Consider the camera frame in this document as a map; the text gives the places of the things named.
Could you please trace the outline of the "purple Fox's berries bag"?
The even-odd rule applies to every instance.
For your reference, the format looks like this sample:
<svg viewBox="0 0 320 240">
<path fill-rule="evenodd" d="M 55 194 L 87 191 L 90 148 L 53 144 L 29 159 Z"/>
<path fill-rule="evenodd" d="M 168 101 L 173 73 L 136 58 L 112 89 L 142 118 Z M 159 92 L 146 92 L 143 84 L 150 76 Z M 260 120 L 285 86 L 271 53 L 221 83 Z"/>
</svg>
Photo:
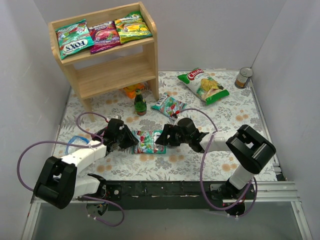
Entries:
<svg viewBox="0 0 320 240">
<path fill-rule="evenodd" d="M 88 28 L 94 42 L 90 53 L 95 54 L 121 45 L 114 21 L 108 21 Z"/>
</svg>

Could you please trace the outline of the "yellow green Fox's bag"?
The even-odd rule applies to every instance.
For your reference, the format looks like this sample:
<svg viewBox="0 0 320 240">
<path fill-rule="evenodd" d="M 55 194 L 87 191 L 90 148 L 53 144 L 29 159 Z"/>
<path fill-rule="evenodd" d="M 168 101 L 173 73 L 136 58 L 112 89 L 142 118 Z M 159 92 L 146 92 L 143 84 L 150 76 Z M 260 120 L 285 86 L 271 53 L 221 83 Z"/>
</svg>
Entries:
<svg viewBox="0 0 320 240">
<path fill-rule="evenodd" d="M 123 18 L 116 19 L 114 24 L 122 45 L 153 36 L 140 11 L 133 11 Z"/>
</svg>

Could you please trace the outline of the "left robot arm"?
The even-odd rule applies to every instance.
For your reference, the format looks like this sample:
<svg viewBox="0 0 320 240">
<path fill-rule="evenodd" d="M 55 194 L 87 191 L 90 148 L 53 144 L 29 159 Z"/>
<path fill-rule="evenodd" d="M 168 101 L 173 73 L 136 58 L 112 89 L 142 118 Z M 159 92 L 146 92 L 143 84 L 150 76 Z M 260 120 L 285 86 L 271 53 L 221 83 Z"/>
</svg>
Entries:
<svg viewBox="0 0 320 240">
<path fill-rule="evenodd" d="M 105 128 L 92 134 L 88 144 L 79 146 L 78 150 L 61 158 L 49 157 L 33 194 L 58 209 L 64 209 L 75 198 L 106 199 L 109 190 L 102 176 L 89 173 L 80 177 L 79 173 L 114 149 L 128 149 L 138 143 L 139 140 L 122 120 L 112 118 Z"/>
</svg>

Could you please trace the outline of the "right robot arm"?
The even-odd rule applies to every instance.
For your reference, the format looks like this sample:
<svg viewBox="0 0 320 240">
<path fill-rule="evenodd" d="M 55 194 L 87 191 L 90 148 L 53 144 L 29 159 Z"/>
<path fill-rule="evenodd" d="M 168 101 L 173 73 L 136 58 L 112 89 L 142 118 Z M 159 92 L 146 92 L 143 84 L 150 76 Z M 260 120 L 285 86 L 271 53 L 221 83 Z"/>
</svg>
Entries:
<svg viewBox="0 0 320 240">
<path fill-rule="evenodd" d="M 178 147 L 187 144 L 196 153 L 231 152 L 239 162 L 231 177 L 216 192 L 225 198 L 236 198 L 246 184 L 258 175 L 276 154 L 275 146 L 251 126 L 244 124 L 235 133 L 200 132 L 188 118 L 165 124 L 155 143 Z"/>
</svg>

